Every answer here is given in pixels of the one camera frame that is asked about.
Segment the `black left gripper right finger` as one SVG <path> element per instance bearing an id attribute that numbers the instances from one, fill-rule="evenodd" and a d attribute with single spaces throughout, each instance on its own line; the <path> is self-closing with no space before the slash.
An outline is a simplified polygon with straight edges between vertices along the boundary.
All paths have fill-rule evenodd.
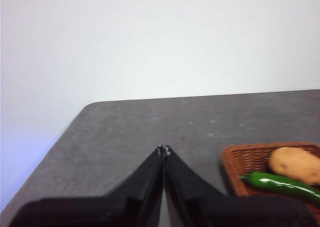
<path id="1" fill-rule="evenodd" d="M 172 227 L 315 227 L 299 200 L 226 196 L 197 175 L 170 146 L 163 148 L 164 189 Z"/>

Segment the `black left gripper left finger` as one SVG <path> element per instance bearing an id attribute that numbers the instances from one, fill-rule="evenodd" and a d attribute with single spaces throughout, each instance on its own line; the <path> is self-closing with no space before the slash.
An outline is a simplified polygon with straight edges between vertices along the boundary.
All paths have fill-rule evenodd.
<path id="1" fill-rule="evenodd" d="M 44 198 L 25 204 L 11 227 L 157 227 L 163 194 L 159 145 L 121 184 L 95 197 Z"/>

